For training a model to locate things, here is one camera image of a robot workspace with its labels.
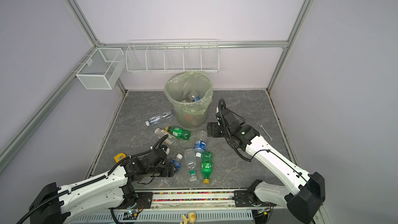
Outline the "clear bottle green cap small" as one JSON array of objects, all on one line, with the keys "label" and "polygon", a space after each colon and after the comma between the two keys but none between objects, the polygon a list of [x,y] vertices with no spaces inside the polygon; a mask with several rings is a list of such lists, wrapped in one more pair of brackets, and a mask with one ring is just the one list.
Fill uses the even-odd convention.
[{"label": "clear bottle green cap small", "polygon": [[184,157],[185,157],[185,162],[186,165],[189,169],[189,181],[197,181],[198,180],[198,175],[196,171],[196,156],[195,156],[195,151],[193,148],[186,149],[184,151]]}]

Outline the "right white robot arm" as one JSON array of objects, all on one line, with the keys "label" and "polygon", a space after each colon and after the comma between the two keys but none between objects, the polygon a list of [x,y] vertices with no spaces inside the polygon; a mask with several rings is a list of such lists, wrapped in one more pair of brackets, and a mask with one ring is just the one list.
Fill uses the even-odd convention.
[{"label": "right white robot arm", "polygon": [[218,101],[216,118],[207,125],[208,136],[224,138],[241,159],[261,162],[283,183],[277,186],[255,180],[247,189],[247,203],[276,204],[287,208],[301,223],[313,224],[325,201],[324,177],[306,171],[278,152],[259,131],[230,110],[223,98]]}]

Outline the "clear bottle blue label white cap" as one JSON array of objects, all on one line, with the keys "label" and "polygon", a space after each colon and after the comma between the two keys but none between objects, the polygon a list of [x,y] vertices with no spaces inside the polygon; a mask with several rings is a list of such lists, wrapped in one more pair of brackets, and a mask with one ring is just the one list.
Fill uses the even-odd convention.
[{"label": "clear bottle blue label white cap", "polygon": [[178,153],[175,158],[171,159],[170,164],[172,165],[174,172],[178,172],[179,169],[181,168],[182,159],[183,155],[180,153]]}]

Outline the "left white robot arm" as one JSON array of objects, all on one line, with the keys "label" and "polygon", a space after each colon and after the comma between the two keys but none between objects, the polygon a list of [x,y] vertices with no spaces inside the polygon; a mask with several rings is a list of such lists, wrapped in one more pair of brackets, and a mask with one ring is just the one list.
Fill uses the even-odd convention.
[{"label": "left white robot arm", "polygon": [[133,183],[151,183],[156,177],[173,177],[177,171],[167,158],[168,137],[162,136],[149,150],[127,156],[97,176],[69,185],[44,186],[18,223],[69,224],[104,209],[134,207],[140,198]]}]

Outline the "green bottle yellow cap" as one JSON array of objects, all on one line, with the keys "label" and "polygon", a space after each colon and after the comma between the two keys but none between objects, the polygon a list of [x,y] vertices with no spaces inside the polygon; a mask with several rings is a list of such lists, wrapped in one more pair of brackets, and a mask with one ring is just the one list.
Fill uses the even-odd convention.
[{"label": "green bottle yellow cap", "polygon": [[189,140],[191,137],[191,132],[188,130],[185,130],[180,127],[175,127],[175,126],[167,126],[165,130],[172,134],[174,137],[182,140]]},{"label": "green bottle yellow cap", "polygon": [[201,173],[203,176],[203,183],[209,184],[212,175],[212,152],[207,151],[202,154]]}]

